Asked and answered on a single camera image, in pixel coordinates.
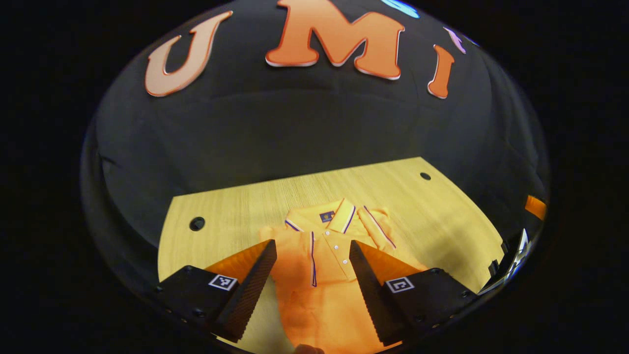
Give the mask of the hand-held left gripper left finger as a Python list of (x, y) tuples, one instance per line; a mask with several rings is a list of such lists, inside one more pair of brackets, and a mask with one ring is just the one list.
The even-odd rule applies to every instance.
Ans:
[(277, 259), (265, 240), (208, 267), (185, 265), (151, 291), (151, 304), (210, 337), (238, 342)]

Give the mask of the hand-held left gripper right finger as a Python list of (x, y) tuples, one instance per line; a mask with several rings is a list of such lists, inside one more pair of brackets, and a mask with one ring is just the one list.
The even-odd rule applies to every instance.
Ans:
[(478, 300), (478, 294), (443, 269), (419, 270), (357, 240), (350, 244), (349, 260), (386, 346), (429, 336)]

